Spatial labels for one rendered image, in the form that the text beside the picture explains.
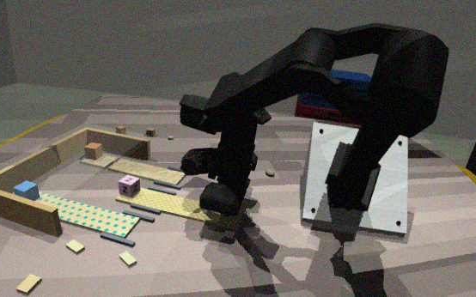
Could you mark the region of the pink cube with dark top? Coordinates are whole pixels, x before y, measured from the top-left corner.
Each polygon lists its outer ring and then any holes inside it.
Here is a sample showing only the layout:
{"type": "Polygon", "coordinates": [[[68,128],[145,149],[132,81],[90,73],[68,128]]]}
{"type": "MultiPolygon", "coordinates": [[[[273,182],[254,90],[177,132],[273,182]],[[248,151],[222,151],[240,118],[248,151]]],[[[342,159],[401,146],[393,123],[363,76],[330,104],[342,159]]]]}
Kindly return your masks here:
{"type": "Polygon", "coordinates": [[[140,192],[140,178],[126,175],[118,181],[119,194],[122,196],[133,198],[140,192]]]}

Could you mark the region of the beige strip with teal polka dots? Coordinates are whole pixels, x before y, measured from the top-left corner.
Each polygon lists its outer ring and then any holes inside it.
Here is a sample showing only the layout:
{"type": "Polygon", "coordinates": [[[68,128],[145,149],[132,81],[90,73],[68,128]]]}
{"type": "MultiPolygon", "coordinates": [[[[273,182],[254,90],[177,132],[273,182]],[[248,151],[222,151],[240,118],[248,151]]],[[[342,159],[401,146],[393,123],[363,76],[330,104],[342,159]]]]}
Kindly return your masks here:
{"type": "Polygon", "coordinates": [[[99,233],[110,233],[125,239],[140,222],[140,217],[68,200],[58,207],[59,219],[77,227],[99,233]]]}

